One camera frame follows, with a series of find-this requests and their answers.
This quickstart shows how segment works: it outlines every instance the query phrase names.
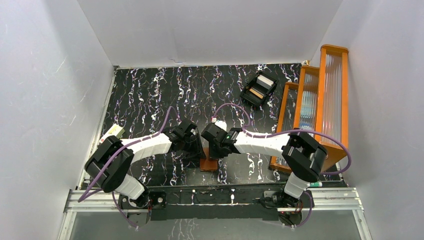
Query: white wall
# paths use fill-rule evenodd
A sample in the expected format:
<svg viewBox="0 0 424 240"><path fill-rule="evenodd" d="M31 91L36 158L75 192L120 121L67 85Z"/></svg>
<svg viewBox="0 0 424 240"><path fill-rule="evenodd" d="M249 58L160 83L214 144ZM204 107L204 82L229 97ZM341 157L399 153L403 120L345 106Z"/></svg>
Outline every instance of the white wall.
<svg viewBox="0 0 424 240"><path fill-rule="evenodd" d="M373 239L422 239L424 2L344 0L321 44L349 48L345 177Z"/></svg>
<svg viewBox="0 0 424 240"><path fill-rule="evenodd" d="M342 0L78 0L113 65L311 59Z"/></svg>
<svg viewBox="0 0 424 240"><path fill-rule="evenodd" d="M76 0L0 1L0 66L0 239L55 239L113 67Z"/></svg>

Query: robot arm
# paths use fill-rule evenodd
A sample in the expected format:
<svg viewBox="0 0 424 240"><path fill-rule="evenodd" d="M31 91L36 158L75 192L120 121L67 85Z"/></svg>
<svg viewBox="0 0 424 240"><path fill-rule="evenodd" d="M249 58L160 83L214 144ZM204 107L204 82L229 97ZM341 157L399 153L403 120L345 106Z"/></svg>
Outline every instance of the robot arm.
<svg viewBox="0 0 424 240"><path fill-rule="evenodd" d="M257 153L284 159L292 170L282 196L288 203L295 203L309 183L318 181L327 157L327 150L305 132L253 138L241 128L231 128L226 132L216 124L209 123L201 136L209 142L209 155L217 158L231 153Z"/></svg>
<svg viewBox="0 0 424 240"><path fill-rule="evenodd" d="M121 151L97 181L97 186L105 193L116 191L128 196L130 204L145 207L149 202L149 190L139 180L128 175L132 163L141 159L169 152L186 151L197 158L205 158L197 126L188 119L173 128L166 128L156 137L146 136L133 139L118 139L115 135L102 138L94 154L85 164L85 170L94 179L108 159L121 147L135 142Z"/></svg>

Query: small box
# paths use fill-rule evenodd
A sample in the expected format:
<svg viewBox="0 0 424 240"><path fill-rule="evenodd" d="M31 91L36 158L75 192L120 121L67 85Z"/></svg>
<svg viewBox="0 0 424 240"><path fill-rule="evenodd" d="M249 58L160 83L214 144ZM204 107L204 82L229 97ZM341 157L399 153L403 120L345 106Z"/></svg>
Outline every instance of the small box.
<svg viewBox="0 0 424 240"><path fill-rule="evenodd" d="M258 71L241 91L240 97L255 107L259 107L269 98L277 87L278 80Z"/></svg>
<svg viewBox="0 0 424 240"><path fill-rule="evenodd" d="M109 136L115 136L118 139L122 138L122 135L124 134L125 130L123 127L119 126L118 124L114 124L111 128L109 128L109 130L107 130L107 132L100 138L100 140L98 141L98 143L103 143L105 141L105 139Z"/></svg>

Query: black marbled table surface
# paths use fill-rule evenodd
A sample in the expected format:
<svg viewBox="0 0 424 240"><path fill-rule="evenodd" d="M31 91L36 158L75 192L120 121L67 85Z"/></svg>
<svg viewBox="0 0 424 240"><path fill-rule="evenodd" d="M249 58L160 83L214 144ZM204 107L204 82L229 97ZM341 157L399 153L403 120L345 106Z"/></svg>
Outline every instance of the black marbled table surface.
<svg viewBox="0 0 424 240"><path fill-rule="evenodd" d="M201 132L223 103L235 103L246 109L252 119L250 131L273 133L284 84L297 83L300 69L300 63L118 69L102 133L115 123L124 127L129 138L155 133L169 106L177 109L180 118L196 123ZM269 100L254 109L241 101L240 93L257 70L274 75L279 83ZM287 106L285 112L290 121L293 121L295 103ZM230 106L220 110L217 117L226 121L227 129L241 127L246 121L242 111ZM168 120L171 126L177 124L175 119L171 112ZM203 138L202 143L208 146ZM217 171L204 172L200 171L198 161L187 161L181 153L168 153L135 162L129 173L147 186L285 182L289 175L270 169L269 163L268 155L233 153L218 161ZM339 176L321 178L340 180Z"/></svg>

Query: glass panel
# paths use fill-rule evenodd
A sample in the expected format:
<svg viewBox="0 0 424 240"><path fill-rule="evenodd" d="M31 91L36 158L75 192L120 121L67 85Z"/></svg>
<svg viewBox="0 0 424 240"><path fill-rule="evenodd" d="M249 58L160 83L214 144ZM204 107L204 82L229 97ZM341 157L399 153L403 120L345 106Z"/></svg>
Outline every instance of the glass panel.
<svg viewBox="0 0 424 240"><path fill-rule="evenodd" d="M283 165L283 166L289 166L288 164L287 164L287 162L286 162L286 160L284 160L284 159L282 159L281 157L277 157L277 159L276 159L276 161L275 161L277 164L279 164L279 165Z"/></svg>
<svg viewBox="0 0 424 240"><path fill-rule="evenodd" d="M302 211L303 218L308 211ZM139 216L139 221L146 216ZM282 227L279 221L247 219L172 219L150 221L138 231L118 212L79 212L71 240L359 240L351 210L313 211L307 223L295 230Z"/></svg>
<svg viewBox="0 0 424 240"><path fill-rule="evenodd" d="M325 63L325 92L322 113L322 132L342 139L342 57L328 55ZM326 138L322 142L336 144Z"/></svg>
<svg viewBox="0 0 424 240"><path fill-rule="evenodd" d="M315 130L317 116L318 76L305 75L303 83L302 106L300 109L299 128Z"/></svg>

